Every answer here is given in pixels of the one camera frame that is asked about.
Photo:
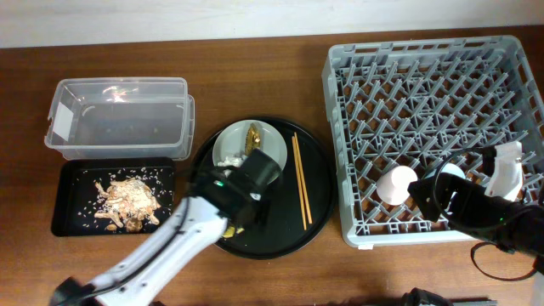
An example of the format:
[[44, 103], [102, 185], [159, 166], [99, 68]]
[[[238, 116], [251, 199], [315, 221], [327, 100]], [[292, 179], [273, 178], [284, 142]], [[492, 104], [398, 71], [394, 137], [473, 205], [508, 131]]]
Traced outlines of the blue plastic cup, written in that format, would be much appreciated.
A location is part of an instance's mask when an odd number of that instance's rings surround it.
[[466, 178], [465, 173], [456, 164], [453, 163], [446, 163], [440, 172], [452, 174], [461, 179]]

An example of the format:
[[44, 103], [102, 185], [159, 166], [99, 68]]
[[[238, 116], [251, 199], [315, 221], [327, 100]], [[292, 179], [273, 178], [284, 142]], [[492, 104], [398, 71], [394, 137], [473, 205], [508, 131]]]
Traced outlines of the white tissue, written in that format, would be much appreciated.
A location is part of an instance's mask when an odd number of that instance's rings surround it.
[[246, 156], [226, 156], [223, 160], [217, 163], [218, 167], [240, 167], [246, 160]]

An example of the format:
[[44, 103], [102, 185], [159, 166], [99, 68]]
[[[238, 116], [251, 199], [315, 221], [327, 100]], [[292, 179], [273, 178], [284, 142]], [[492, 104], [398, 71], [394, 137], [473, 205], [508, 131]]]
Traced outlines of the yellow bowl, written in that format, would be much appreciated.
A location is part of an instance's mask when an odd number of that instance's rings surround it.
[[223, 233], [222, 238], [223, 239], [230, 239], [233, 238], [239, 234], [241, 234], [245, 229], [242, 227], [236, 227], [236, 226], [229, 226], [226, 231]]

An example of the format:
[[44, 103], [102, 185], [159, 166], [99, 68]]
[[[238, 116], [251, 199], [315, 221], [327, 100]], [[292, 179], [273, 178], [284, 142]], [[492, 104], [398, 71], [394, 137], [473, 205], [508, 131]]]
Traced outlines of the gold snack wrapper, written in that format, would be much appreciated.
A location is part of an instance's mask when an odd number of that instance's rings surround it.
[[245, 154], [250, 156], [253, 150], [261, 148], [261, 136], [258, 126], [253, 122], [246, 133]]

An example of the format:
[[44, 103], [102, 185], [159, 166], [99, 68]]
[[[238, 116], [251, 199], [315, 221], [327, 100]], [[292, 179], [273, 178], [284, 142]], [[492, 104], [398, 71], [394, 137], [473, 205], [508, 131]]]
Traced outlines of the grey round plate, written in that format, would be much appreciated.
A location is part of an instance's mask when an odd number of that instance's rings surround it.
[[247, 132], [254, 125], [261, 137], [260, 150], [272, 158], [283, 170], [287, 160], [286, 141], [272, 125], [259, 120], [242, 120], [229, 125], [221, 132], [212, 148], [212, 161], [215, 166], [227, 159], [244, 159]]

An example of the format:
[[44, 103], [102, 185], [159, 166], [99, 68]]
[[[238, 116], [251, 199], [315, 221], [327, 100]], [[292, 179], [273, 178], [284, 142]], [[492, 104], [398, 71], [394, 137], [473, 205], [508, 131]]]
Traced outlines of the pink plastic cup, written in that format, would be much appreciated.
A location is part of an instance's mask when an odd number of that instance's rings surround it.
[[377, 181], [377, 194], [385, 203], [398, 206], [409, 198], [408, 186], [417, 180], [416, 172], [410, 167], [394, 167]]

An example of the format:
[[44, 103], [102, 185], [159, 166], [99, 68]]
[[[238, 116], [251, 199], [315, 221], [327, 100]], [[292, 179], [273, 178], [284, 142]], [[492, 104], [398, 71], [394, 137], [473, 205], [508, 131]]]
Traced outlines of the wooden chopstick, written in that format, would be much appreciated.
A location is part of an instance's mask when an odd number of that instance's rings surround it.
[[303, 230], [307, 230], [307, 220], [306, 220], [306, 211], [304, 207], [304, 199], [303, 199], [303, 186], [301, 181], [301, 175], [300, 175], [300, 169], [298, 164], [298, 149], [297, 149], [297, 142], [296, 142], [296, 135], [292, 136], [292, 150], [293, 150], [293, 159], [296, 169], [296, 176], [297, 176], [297, 189], [298, 189], [298, 195], [299, 195], [299, 201], [300, 201], [300, 209], [302, 214], [302, 220], [303, 220]]
[[296, 138], [296, 142], [297, 142], [298, 164], [299, 164], [301, 181], [302, 181], [302, 186], [303, 186], [302, 187], [303, 188], [303, 199], [304, 199], [304, 207], [305, 207], [305, 211], [306, 211], [306, 220], [307, 220], [307, 228], [308, 228], [308, 226], [313, 223], [313, 218], [312, 218], [312, 213], [311, 213], [310, 204], [309, 204], [309, 197], [308, 197], [308, 191], [307, 191], [305, 175], [304, 175], [304, 170], [303, 170], [302, 155], [301, 155], [300, 145], [299, 145], [299, 141], [298, 141], [298, 134], [294, 133], [294, 135], [296, 135], [295, 138]]

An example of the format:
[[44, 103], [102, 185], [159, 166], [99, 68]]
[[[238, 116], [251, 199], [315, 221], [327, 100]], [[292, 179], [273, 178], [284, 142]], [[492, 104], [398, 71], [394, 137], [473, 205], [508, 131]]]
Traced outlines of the food scraps pile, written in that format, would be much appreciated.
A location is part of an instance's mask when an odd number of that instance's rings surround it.
[[156, 230], [173, 211], [173, 175], [170, 167], [81, 171], [72, 184], [75, 226], [93, 234]]

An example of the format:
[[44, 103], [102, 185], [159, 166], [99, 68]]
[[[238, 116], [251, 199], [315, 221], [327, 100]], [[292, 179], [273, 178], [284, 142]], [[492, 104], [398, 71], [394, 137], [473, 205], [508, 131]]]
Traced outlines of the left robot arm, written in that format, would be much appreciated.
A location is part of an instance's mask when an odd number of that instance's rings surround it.
[[246, 227], [262, 210], [269, 182], [281, 167], [254, 150], [239, 167], [195, 171], [173, 214], [142, 245], [86, 285], [73, 278], [54, 290], [52, 305], [148, 305], [199, 252], [230, 225]]

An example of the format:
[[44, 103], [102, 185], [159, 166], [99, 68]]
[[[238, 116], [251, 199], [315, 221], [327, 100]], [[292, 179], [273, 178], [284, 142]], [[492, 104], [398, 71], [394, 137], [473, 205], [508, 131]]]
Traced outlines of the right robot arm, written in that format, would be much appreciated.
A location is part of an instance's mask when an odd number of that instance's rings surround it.
[[[450, 160], [467, 153], [482, 156], [484, 174], [490, 177], [485, 187], [444, 171]], [[532, 270], [516, 281], [543, 273], [543, 194], [536, 204], [517, 198], [524, 178], [522, 153], [518, 141], [458, 150], [431, 176], [407, 187], [426, 220], [436, 222], [444, 217], [451, 229], [480, 240], [471, 249], [472, 260], [479, 248], [490, 245], [506, 253], [534, 256]]]

